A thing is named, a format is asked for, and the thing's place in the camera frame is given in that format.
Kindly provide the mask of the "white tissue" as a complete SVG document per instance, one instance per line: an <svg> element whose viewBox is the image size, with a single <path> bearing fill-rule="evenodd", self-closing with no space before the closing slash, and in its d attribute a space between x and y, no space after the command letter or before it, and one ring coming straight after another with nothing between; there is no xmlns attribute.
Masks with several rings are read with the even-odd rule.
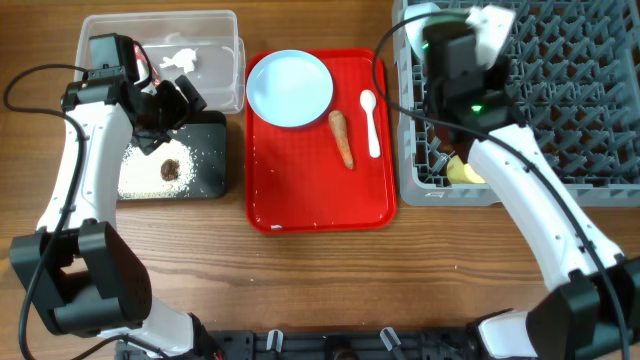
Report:
<svg viewBox="0 0 640 360"><path fill-rule="evenodd" d="M163 62L160 64L162 69L167 67L176 67L181 69L184 74L189 74L195 70L197 62L197 50L191 48L184 48L179 50L171 58L164 57Z"/></svg>

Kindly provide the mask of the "red snack wrapper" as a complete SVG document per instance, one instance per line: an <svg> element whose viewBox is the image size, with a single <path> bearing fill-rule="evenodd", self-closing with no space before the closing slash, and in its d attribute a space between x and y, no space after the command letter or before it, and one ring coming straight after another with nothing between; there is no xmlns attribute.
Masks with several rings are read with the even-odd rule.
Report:
<svg viewBox="0 0 640 360"><path fill-rule="evenodd" d="M149 64L149 61L143 54L143 48L140 45L134 45L134 52L139 74L139 80L136 82L136 85L147 84L147 89L156 87L160 83L160 77L155 67Z"/></svg>

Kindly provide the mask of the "brown food scrap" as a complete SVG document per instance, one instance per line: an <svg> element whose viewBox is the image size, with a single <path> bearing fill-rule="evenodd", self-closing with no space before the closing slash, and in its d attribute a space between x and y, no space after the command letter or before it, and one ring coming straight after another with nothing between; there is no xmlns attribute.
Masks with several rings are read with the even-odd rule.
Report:
<svg viewBox="0 0 640 360"><path fill-rule="evenodd" d="M176 180L180 175L180 164L177 160L167 159L160 168L161 179L170 182Z"/></svg>

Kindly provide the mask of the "white rice pile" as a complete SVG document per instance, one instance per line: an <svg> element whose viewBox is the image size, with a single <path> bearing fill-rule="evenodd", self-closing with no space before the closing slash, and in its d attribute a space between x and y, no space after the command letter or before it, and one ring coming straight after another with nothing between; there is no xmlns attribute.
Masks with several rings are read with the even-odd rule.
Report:
<svg viewBox="0 0 640 360"><path fill-rule="evenodd" d="M167 159L180 164L179 177L170 182L160 176L161 165ZM129 145L121 163L118 195L122 200L174 198L189 189L195 170L191 148L179 141L164 143L150 155Z"/></svg>

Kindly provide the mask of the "light blue plate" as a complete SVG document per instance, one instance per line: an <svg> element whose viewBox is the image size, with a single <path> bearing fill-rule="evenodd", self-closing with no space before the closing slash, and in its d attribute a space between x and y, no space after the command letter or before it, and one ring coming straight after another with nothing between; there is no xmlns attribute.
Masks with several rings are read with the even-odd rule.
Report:
<svg viewBox="0 0 640 360"><path fill-rule="evenodd" d="M250 70L246 96L253 112L283 128L305 126L320 118L334 95L328 67L301 50L266 55Z"/></svg>

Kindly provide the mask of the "orange carrot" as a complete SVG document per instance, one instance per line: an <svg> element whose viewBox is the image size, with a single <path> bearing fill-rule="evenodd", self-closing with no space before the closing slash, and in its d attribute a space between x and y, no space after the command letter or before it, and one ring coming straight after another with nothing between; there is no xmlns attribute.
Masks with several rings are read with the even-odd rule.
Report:
<svg viewBox="0 0 640 360"><path fill-rule="evenodd" d="M333 110L329 113L328 120L344 165L353 170L355 163L349 145L346 119L340 111Z"/></svg>

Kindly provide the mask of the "white plastic spoon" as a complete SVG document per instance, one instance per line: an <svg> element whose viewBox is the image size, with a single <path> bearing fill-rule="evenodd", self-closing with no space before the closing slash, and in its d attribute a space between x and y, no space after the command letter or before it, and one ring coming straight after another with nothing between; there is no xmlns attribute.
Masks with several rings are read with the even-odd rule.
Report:
<svg viewBox="0 0 640 360"><path fill-rule="evenodd" d="M372 158L379 158L381 156L381 147L378 139L374 115L373 112L376 108L377 100L375 94L368 89L365 89L360 94L360 105L365 112L367 121L367 137L368 137L368 150L369 155Z"/></svg>

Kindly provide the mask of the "light blue bowl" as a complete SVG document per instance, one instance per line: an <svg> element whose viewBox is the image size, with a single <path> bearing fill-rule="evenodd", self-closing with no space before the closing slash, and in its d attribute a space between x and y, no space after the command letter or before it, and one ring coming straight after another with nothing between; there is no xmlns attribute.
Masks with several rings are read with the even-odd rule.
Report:
<svg viewBox="0 0 640 360"><path fill-rule="evenodd" d="M418 15L438 12L439 10L439 6L433 2L410 5L404 12L404 20L417 17ZM411 46L413 54L420 61L423 61L425 59L425 50L423 49L423 29L425 28L428 21L429 18L424 17L405 25L405 31L409 45Z"/></svg>

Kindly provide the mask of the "yellow plastic cup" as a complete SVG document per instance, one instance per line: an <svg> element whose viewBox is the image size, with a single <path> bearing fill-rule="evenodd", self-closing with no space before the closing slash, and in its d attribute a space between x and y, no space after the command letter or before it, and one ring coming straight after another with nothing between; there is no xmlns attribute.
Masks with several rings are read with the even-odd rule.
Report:
<svg viewBox="0 0 640 360"><path fill-rule="evenodd" d="M485 180L458 155L452 157L447 163L446 175L452 184L485 184Z"/></svg>

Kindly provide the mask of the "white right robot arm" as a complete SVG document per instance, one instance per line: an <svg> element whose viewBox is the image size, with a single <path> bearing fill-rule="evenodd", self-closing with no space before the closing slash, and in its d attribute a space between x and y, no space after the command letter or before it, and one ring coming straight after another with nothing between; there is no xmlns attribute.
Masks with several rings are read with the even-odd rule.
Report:
<svg viewBox="0 0 640 360"><path fill-rule="evenodd" d="M479 342L495 359L628 355L639 340L639 263L575 202L506 93L500 52L513 20L494 6L437 11L423 32L427 114L467 147L468 164L526 239L548 290L529 311L481 320Z"/></svg>

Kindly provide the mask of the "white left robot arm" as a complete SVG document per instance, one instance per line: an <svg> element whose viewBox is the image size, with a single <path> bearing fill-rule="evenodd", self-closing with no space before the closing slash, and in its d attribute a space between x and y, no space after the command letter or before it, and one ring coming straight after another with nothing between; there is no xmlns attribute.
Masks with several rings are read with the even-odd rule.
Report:
<svg viewBox="0 0 640 360"><path fill-rule="evenodd" d="M92 65L69 84L56 116L66 123L60 168L36 230L15 238L12 268L54 335L114 341L161 359L220 359L222 347L193 314L152 294L143 263L116 230L120 167L129 145L150 154L189 124L224 126L186 77L141 77L141 44L116 33L89 40Z"/></svg>

